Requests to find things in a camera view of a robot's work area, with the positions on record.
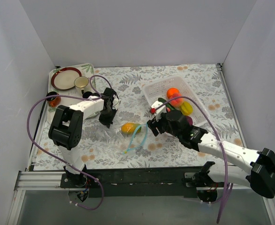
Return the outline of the purple fake onion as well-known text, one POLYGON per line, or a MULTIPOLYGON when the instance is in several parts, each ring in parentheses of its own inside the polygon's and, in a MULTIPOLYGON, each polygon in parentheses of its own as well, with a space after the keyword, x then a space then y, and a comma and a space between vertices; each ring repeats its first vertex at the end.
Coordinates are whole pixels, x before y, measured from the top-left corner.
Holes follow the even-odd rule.
POLYGON ((189 125, 193 125, 193 120, 192 120, 192 118, 190 117, 190 116, 185 116, 186 117, 186 119, 187 119, 187 121, 188 121, 188 123, 189 123, 189 125))

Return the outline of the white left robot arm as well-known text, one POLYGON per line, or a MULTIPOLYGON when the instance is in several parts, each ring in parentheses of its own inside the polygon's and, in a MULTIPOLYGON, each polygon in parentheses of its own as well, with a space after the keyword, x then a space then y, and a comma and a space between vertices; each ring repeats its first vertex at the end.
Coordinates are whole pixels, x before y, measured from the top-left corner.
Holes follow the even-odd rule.
POLYGON ((81 188, 87 183, 82 173, 86 166, 81 159, 79 144, 82 136, 83 121, 95 113, 100 113, 99 122, 109 128, 113 124, 119 106, 119 98, 112 88, 102 94, 88 92, 87 100, 75 105, 57 107, 48 136, 62 153, 66 161, 64 171, 67 179, 81 188))

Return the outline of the green fake vegetable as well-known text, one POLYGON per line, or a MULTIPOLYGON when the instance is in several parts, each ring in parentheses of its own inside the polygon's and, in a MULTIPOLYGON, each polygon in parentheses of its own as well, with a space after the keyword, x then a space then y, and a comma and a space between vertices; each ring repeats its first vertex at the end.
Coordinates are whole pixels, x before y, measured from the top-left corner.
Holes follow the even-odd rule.
MULTIPOLYGON (((158 98, 158 101, 161 102, 161 103, 166 102, 166 100, 164 98, 161 98, 161 97, 158 98)), ((167 109, 168 112, 170 112, 172 110, 176 110, 170 103, 167 103, 165 106, 166 106, 166 109, 167 109)))

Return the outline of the orange fake fruit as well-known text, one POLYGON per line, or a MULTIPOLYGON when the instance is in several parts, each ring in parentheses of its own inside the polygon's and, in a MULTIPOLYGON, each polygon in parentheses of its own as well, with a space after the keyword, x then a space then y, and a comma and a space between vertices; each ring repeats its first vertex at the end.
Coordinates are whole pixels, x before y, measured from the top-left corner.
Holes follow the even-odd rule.
POLYGON ((178 89, 176 89, 176 88, 170 88, 170 89, 167 90, 166 96, 167 96, 168 99, 170 99, 174 94, 179 94, 179 93, 180 92, 179 92, 178 89))

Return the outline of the yellow fake lemon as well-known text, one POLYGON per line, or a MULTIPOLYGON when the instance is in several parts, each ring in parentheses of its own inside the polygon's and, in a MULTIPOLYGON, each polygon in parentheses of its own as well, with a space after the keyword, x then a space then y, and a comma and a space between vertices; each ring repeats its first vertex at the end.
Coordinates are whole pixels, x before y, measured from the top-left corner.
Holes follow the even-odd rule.
POLYGON ((182 112, 183 115, 189 116, 193 113, 193 107, 190 103, 184 101, 180 106, 179 110, 182 112))

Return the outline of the peach fake fruit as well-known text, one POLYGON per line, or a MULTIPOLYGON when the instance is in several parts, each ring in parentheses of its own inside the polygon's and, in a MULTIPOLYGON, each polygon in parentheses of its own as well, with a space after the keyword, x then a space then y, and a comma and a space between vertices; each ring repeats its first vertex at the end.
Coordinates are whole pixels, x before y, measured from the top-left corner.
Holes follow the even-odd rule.
POLYGON ((170 104, 175 107, 175 108, 179 108, 179 106, 184 102, 184 99, 181 98, 181 94, 174 94, 171 98, 170 98, 170 104))

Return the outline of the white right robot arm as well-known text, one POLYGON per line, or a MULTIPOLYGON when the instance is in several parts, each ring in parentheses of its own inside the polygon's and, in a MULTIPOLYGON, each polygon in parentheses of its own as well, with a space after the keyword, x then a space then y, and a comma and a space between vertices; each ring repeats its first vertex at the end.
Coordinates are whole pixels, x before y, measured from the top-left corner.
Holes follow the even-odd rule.
POLYGON ((186 148, 213 155, 232 163, 247 173, 245 179, 250 187, 266 198, 275 196, 275 153, 265 148, 262 151, 245 149, 229 142, 220 143, 205 129, 192 126, 180 111, 160 112, 152 108, 154 119, 147 125, 153 134, 165 132, 178 138, 186 148))

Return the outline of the clear zip top bag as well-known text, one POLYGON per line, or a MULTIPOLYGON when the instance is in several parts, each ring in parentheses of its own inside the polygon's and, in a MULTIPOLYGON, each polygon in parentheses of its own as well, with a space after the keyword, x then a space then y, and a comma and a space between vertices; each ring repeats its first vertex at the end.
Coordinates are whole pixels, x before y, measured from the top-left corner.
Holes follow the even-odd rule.
POLYGON ((103 139, 123 154, 127 154, 143 147, 147 136, 148 126, 146 124, 140 124, 131 135, 123 134, 120 126, 118 129, 105 131, 103 139))

